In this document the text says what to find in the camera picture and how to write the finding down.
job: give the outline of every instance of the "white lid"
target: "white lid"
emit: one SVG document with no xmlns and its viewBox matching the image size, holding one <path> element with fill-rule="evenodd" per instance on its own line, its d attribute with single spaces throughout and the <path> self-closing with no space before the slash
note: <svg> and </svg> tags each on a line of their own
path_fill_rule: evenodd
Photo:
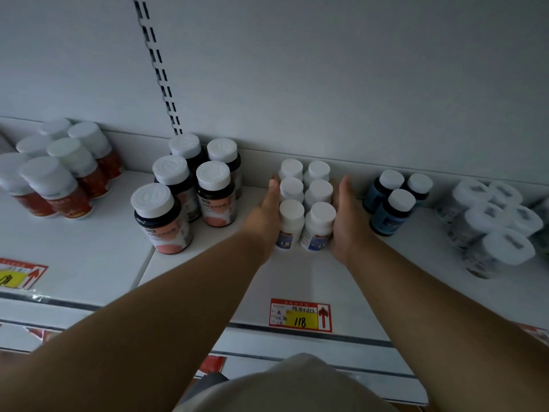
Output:
<svg viewBox="0 0 549 412">
<path fill-rule="evenodd" d="M 524 234 L 526 237 L 544 227 L 544 222 L 538 214 L 522 205 L 507 206 L 505 212 L 511 219 L 510 228 Z"/>
<path fill-rule="evenodd" d="M 237 144 L 232 139 L 214 139 L 208 143 L 208 157 L 210 160 L 230 163 L 238 157 Z"/>
<path fill-rule="evenodd" d="M 0 187 L 8 192 L 18 192 L 29 188 L 29 184 L 19 175 L 19 167 L 30 158 L 22 153 L 0 154 Z"/>
<path fill-rule="evenodd" d="M 69 129 L 69 136 L 78 139 L 96 157 L 110 148 L 110 143 L 101 131 L 100 127 L 90 121 L 78 123 Z"/>
<path fill-rule="evenodd" d="M 181 156 L 164 156 L 153 164 L 156 180 L 164 185 L 177 185 L 189 177 L 189 166 Z"/>
<path fill-rule="evenodd" d="M 426 194 L 433 187 L 433 181 L 422 173 L 413 173 L 406 182 L 408 188 L 418 194 Z"/>
<path fill-rule="evenodd" d="M 492 197 L 492 202 L 500 207 L 505 207 L 506 205 L 518 205 L 522 202 L 522 194 L 505 182 L 491 182 L 490 190 L 494 194 Z"/>
<path fill-rule="evenodd" d="M 482 243 L 493 257 L 508 265 L 517 266 L 536 254 L 532 243 L 511 228 L 499 228 L 488 233 Z"/>
<path fill-rule="evenodd" d="M 496 228 L 503 228 L 509 225 L 509 218 L 497 205 L 490 202 L 474 204 L 465 211 L 465 220 L 473 227 L 483 233 L 489 233 Z"/>
<path fill-rule="evenodd" d="M 174 206 L 174 196 L 162 183 L 148 183 L 137 188 L 131 197 L 132 207 L 143 218 L 158 218 Z"/>
<path fill-rule="evenodd" d="M 297 159 L 284 159 L 280 165 L 278 176 L 281 180 L 286 178 L 303 180 L 303 163 Z"/>
<path fill-rule="evenodd" d="M 404 176 L 393 169 L 386 169 L 379 175 L 379 182 L 388 189 L 398 189 L 404 183 Z"/>
<path fill-rule="evenodd" d="M 319 227 L 329 226 L 335 220 L 335 208 L 327 202 L 317 202 L 311 207 L 311 221 Z"/>
<path fill-rule="evenodd" d="M 327 201 L 330 199 L 334 192 L 334 187 L 328 181 L 324 179 L 315 179 L 311 182 L 311 186 L 307 190 L 307 194 L 310 194 L 315 201 Z"/>
<path fill-rule="evenodd" d="M 47 156 L 46 151 L 48 145 L 53 141 L 50 136 L 42 136 L 41 134 L 35 134 L 34 136 L 25 137 L 20 140 L 15 148 L 19 153 L 25 153 L 31 158 L 39 158 L 40 156 Z"/>
<path fill-rule="evenodd" d="M 223 162 L 204 162 L 196 169 L 196 179 L 201 188 L 207 191 L 220 191 L 230 183 L 230 170 Z"/>
<path fill-rule="evenodd" d="M 289 199 L 293 199 L 293 196 L 303 194 L 303 182 L 297 178 L 282 179 L 280 193 Z"/>
<path fill-rule="evenodd" d="M 309 172 L 309 176 L 311 176 L 311 179 L 328 180 L 330 178 L 330 166 L 322 160 L 312 161 L 309 164 L 307 172 Z"/>
<path fill-rule="evenodd" d="M 414 196 L 404 189 L 395 189 L 389 195 L 389 205 L 397 211 L 407 213 L 415 205 Z"/>
<path fill-rule="evenodd" d="M 172 155 L 181 156 L 185 159 L 194 158 L 200 154 L 200 139 L 195 134 L 183 133 L 171 138 L 168 146 Z"/>
<path fill-rule="evenodd" d="M 303 207 L 303 204 L 294 199 L 282 201 L 278 208 L 283 224 L 302 222 L 305 220 L 305 208 Z"/>
<path fill-rule="evenodd" d="M 49 144 L 48 154 L 58 158 L 72 172 L 79 173 L 81 170 L 87 170 L 91 173 L 97 167 L 92 154 L 78 139 L 65 137 L 56 140 Z"/>
<path fill-rule="evenodd" d="M 476 179 L 462 179 L 452 190 L 452 196 L 468 207 L 477 202 L 488 202 L 493 194 L 490 188 Z"/>
<path fill-rule="evenodd" d="M 60 139 L 67 136 L 72 123 L 66 118 L 56 118 L 55 120 L 45 121 L 38 126 L 38 132 L 44 136 L 51 136 L 54 139 Z"/>
<path fill-rule="evenodd" d="M 34 158 L 19 168 L 19 174 L 39 194 L 54 194 L 76 183 L 70 172 L 51 156 Z"/>
</svg>

